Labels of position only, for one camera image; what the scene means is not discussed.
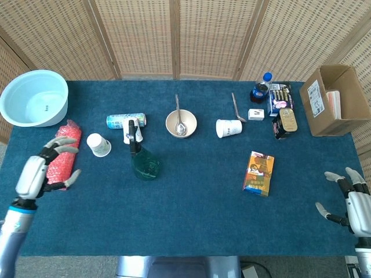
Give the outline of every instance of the white paper cup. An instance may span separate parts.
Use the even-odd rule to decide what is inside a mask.
[[[134,121],[134,126],[137,126],[137,132],[135,133],[135,138],[137,142],[142,142],[143,137],[140,132],[140,127],[139,127],[139,121],[135,117],[129,117],[124,120],[122,120],[122,127],[123,127],[123,142],[125,144],[130,144],[130,139],[129,139],[129,121],[133,120]]]
[[[89,135],[88,139],[86,139],[86,143],[93,151],[93,154],[99,158],[108,155],[111,151],[111,143],[98,133]]]
[[[240,120],[217,120],[216,134],[219,138],[241,133],[242,123]]]

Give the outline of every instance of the bowl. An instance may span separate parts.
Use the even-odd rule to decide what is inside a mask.
[[[68,87],[61,75],[36,70],[12,80],[0,96],[0,113],[15,126],[53,126],[67,113]]]
[[[175,127],[178,122],[178,112],[176,110],[171,112],[166,118],[166,128],[168,129],[168,132],[170,132],[170,134],[172,136],[175,136],[176,138],[187,138],[188,136],[191,136],[193,132],[195,132],[197,127],[197,120],[195,115],[193,115],[190,111],[184,109],[180,110],[180,117],[181,121],[187,127],[187,133],[185,135],[180,136],[176,133]]]

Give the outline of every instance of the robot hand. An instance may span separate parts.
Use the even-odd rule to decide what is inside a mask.
[[[48,184],[45,177],[49,164],[62,152],[77,153],[79,150],[74,147],[66,146],[73,144],[76,139],[61,136],[49,141],[41,150],[39,155],[30,157],[23,168],[21,176],[16,186],[16,192],[20,199],[35,200],[43,195],[61,188],[70,187],[80,175],[81,170],[75,171],[72,176],[64,182]]]
[[[323,217],[342,226],[348,226],[356,237],[371,237],[371,196],[369,188],[357,171],[349,167],[345,170],[352,180],[352,185],[345,177],[325,172],[327,180],[337,182],[345,197],[348,211],[345,217],[329,213],[318,202],[315,205]]]

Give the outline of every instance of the floor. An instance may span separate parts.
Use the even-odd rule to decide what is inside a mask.
[[[0,167],[6,146],[0,143]],[[273,278],[347,278],[344,257],[242,257],[266,266]],[[17,278],[114,277],[117,257],[20,257]],[[256,266],[259,278],[269,278]]]

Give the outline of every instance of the green spray bottle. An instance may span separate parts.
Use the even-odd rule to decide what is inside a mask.
[[[136,131],[138,127],[134,121],[129,121],[130,154],[132,155],[132,167],[137,178],[141,180],[154,180],[160,170],[161,164],[158,159],[148,152],[136,141]]]

